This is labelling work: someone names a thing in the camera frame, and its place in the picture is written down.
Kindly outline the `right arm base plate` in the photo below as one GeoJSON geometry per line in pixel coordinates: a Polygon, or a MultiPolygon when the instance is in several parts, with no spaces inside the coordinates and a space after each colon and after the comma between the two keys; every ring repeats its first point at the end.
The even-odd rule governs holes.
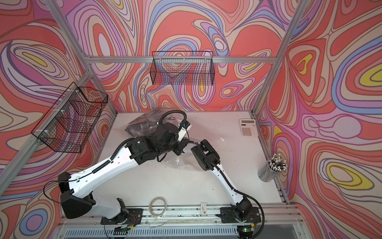
{"type": "Polygon", "coordinates": [[[216,214],[217,217],[221,218],[221,222],[224,224],[229,223],[251,223],[258,224],[262,221],[259,208],[253,207],[248,212],[239,212],[239,210],[233,207],[222,207],[220,208],[220,213],[216,214]]]}

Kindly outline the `clear plastic vacuum bag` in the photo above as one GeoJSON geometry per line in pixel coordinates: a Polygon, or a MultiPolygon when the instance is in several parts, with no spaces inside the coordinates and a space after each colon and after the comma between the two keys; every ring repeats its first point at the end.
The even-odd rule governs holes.
{"type": "Polygon", "coordinates": [[[169,152],[179,156],[190,142],[186,136],[191,124],[181,110],[153,109],[131,121],[125,131],[133,137],[127,143],[130,158],[141,165],[146,161],[162,162],[169,152]]]}

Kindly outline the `grey plaid shirt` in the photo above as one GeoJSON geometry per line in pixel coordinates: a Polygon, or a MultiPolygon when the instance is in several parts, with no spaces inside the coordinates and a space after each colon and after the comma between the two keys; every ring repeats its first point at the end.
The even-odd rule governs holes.
{"type": "Polygon", "coordinates": [[[168,111],[169,109],[165,108],[150,110],[131,121],[125,128],[125,131],[132,137],[151,134],[157,128],[159,119],[168,111]]]}

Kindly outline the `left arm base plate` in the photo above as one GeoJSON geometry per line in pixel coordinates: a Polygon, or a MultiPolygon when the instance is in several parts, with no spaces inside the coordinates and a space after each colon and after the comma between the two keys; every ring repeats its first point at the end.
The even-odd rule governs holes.
{"type": "Polygon", "coordinates": [[[107,219],[103,217],[101,219],[100,224],[101,225],[130,225],[130,226],[136,226],[141,224],[143,216],[143,209],[142,208],[132,208],[127,209],[127,213],[120,213],[113,219],[107,219]]]}

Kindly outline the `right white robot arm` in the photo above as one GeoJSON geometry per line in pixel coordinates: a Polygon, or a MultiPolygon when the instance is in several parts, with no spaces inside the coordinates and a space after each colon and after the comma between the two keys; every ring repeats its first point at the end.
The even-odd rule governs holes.
{"type": "Polygon", "coordinates": [[[239,192],[232,180],[226,175],[217,151],[206,139],[196,142],[191,151],[201,169],[209,172],[226,192],[230,199],[233,218],[243,222],[253,209],[252,203],[249,200],[249,196],[239,192]]]}

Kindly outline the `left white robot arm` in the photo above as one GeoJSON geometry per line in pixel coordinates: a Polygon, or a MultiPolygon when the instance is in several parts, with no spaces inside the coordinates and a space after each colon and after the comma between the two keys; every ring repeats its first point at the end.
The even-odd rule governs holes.
{"type": "Polygon", "coordinates": [[[180,126],[169,122],[158,124],[154,133],[124,140],[107,159],[79,173],[62,173],[58,177],[60,204],[68,219],[84,215],[102,216],[114,224],[121,224],[129,212],[122,199],[108,198],[94,190],[118,174],[146,161],[162,161],[168,152],[180,155],[189,143],[186,138],[191,124],[180,126]]]}

